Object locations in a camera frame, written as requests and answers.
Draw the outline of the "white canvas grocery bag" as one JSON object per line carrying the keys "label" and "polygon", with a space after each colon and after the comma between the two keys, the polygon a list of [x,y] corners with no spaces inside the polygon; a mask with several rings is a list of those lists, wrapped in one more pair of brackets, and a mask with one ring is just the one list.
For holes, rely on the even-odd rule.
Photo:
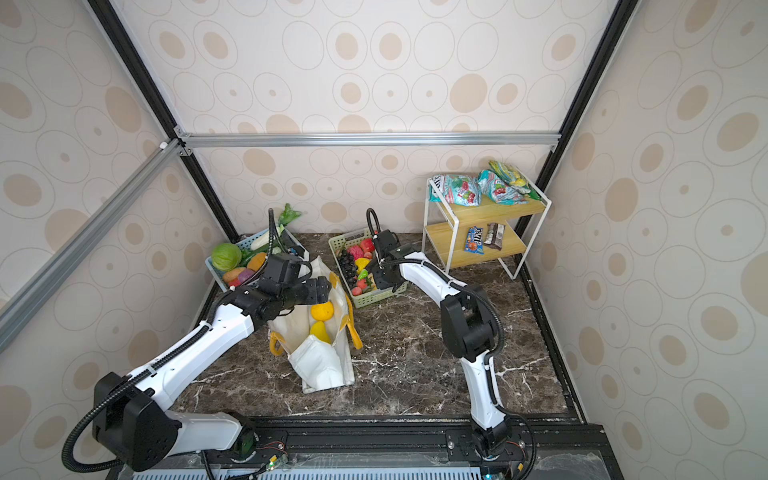
{"label": "white canvas grocery bag", "polygon": [[268,323],[270,351],[275,356],[287,355],[301,378],[304,393],[353,385],[350,349],[362,348],[354,326],[354,308],[341,279],[319,257],[312,260],[311,265],[314,278],[326,277],[332,285],[329,301],[334,304],[335,314],[325,322],[332,343],[322,342],[310,334],[310,327],[316,322],[310,315],[311,306],[298,306],[288,315]]}

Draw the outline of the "large yellow mango toy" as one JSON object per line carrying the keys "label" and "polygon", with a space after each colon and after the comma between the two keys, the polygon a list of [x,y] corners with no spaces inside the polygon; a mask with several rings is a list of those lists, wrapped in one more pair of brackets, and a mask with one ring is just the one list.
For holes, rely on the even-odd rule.
{"label": "large yellow mango toy", "polygon": [[328,334],[324,321],[316,321],[310,327],[310,334],[316,337],[318,340],[331,344],[332,340]]}

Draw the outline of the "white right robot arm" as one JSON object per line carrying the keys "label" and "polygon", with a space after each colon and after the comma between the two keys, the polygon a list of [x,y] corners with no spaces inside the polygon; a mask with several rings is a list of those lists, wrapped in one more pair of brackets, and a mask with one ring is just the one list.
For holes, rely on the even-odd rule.
{"label": "white right robot arm", "polygon": [[440,309],[442,340],[460,360],[467,383],[476,448],[495,453],[514,427],[504,411],[495,380],[494,357],[504,346],[500,318],[485,291],[454,279],[421,251],[399,243],[389,230],[376,232],[373,266],[369,272],[381,287],[410,282]]}

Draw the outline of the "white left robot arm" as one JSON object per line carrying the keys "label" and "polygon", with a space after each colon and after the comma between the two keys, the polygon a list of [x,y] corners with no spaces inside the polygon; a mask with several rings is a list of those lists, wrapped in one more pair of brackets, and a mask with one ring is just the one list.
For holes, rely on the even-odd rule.
{"label": "white left robot arm", "polygon": [[331,280],[301,271],[310,265],[288,253],[268,255],[259,271],[224,292],[208,316],[166,352],[125,376],[102,377],[93,408],[63,443],[63,466],[74,473],[122,465],[141,472],[190,452],[252,458],[258,436],[246,417],[180,414],[171,407],[200,373],[281,313],[329,300]]}

